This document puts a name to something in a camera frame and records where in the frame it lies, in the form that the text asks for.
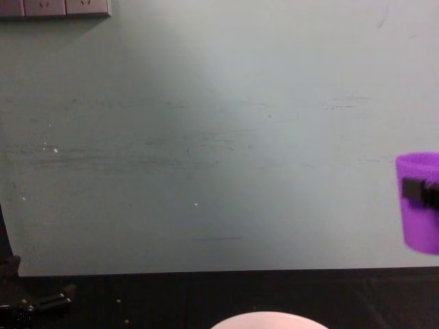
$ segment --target electrical outlet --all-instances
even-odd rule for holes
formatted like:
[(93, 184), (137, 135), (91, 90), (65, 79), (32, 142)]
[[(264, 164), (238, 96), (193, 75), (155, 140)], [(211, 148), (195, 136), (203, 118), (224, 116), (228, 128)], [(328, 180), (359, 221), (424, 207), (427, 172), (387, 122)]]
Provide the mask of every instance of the electrical outlet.
[(23, 0), (0, 0), (0, 17), (25, 16)]
[(110, 16), (111, 0), (66, 0), (68, 15)]
[(26, 16), (64, 16), (64, 0), (24, 0)]

